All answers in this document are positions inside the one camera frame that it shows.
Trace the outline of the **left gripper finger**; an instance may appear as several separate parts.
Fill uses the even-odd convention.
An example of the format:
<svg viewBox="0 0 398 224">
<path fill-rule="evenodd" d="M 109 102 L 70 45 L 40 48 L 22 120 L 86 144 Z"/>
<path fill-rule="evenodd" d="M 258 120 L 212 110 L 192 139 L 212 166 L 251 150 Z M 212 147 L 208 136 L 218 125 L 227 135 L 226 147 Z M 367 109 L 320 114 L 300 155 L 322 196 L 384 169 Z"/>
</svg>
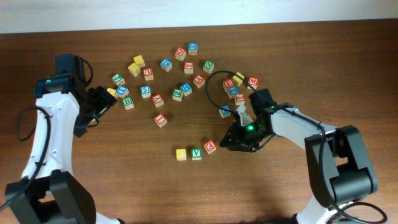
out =
<svg viewBox="0 0 398 224">
<path fill-rule="evenodd" d="M 107 88 L 102 86 L 98 87 L 98 107 L 100 109 L 108 109 L 114 106 L 114 104 L 117 102 L 117 99 L 109 94 L 106 90 Z"/>
<path fill-rule="evenodd" d="M 114 96 L 102 86 L 90 88 L 90 96 L 93 100 L 93 114 L 102 117 L 112 106 L 114 106 Z"/>
</svg>

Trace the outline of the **green V block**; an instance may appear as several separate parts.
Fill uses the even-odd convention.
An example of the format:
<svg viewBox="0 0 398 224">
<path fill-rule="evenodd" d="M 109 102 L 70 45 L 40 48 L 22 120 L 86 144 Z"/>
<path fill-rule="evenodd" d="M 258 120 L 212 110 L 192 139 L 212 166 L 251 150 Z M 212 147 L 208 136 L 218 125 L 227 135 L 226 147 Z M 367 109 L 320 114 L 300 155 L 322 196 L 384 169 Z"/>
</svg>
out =
<svg viewBox="0 0 398 224">
<path fill-rule="evenodd" d="M 201 149 L 200 148 L 193 148 L 191 150 L 191 154 L 192 154 L 192 160 L 201 160 L 202 159 L 202 153 L 201 153 Z"/>
</svg>

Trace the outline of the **yellow C block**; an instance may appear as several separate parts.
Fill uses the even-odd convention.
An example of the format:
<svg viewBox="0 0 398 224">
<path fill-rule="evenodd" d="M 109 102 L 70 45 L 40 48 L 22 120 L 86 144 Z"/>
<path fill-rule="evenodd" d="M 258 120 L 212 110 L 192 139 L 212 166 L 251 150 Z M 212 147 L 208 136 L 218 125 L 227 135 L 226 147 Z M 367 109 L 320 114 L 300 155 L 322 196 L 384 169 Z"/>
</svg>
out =
<svg viewBox="0 0 398 224">
<path fill-rule="evenodd" d="M 186 149 L 177 149 L 176 150 L 176 159 L 178 161 L 185 161 L 187 159 Z"/>
</svg>

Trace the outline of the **green R block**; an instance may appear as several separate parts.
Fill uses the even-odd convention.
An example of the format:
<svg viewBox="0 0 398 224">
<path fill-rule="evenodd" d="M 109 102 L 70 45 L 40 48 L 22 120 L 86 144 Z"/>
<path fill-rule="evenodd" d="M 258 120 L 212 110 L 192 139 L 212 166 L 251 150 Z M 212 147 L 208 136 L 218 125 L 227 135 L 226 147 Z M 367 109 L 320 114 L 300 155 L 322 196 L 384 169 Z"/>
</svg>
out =
<svg viewBox="0 0 398 224">
<path fill-rule="evenodd" d="M 211 140 L 211 139 L 209 141 L 207 141 L 206 143 L 204 143 L 203 147 L 205 148 L 205 151 L 208 154 L 213 153 L 217 149 L 217 146 L 216 146 L 215 142 L 213 140 Z"/>
</svg>

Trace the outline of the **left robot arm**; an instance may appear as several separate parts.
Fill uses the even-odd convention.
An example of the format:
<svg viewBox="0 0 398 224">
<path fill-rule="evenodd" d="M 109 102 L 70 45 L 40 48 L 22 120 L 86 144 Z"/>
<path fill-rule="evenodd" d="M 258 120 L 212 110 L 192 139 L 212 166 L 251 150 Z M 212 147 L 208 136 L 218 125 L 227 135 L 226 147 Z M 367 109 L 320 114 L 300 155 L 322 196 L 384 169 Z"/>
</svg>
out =
<svg viewBox="0 0 398 224">
<path fill-rule="evenodd" d="M 19 223 L 122 223 L 97 212 L 93 197 L 73 176 L 72 145 L 116 103 L 102 86 L 90 87 L 87 60 L 55 58 L 56 74 L 38 80 L 32 107 L 37 123 L 29 161 L 18 182 L 7 184 L 6 201 Z"/>
</svg>

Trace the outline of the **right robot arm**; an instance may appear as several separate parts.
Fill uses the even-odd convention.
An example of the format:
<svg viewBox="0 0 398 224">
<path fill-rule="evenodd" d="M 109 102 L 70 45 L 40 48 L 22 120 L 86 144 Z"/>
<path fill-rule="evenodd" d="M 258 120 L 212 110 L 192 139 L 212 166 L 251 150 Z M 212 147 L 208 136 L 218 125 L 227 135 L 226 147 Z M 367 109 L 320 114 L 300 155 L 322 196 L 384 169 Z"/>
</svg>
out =
<svg viewBox="0 0 398 224">
<path fill-rule="evenodd" d="M 324 124 L 289 103 L 278 105 L 268 89 L 254 91 L 249 99 L 256 119 L 238 109 L 220 147 L 257 152 L 275 136 L 287 138 L 306 153 L 313 193 L 291 222 L 361 223 L 346 210 L 364 205 L 363 200 L 377 191 L 378 181 L 359 130 Z"/>
</svg>

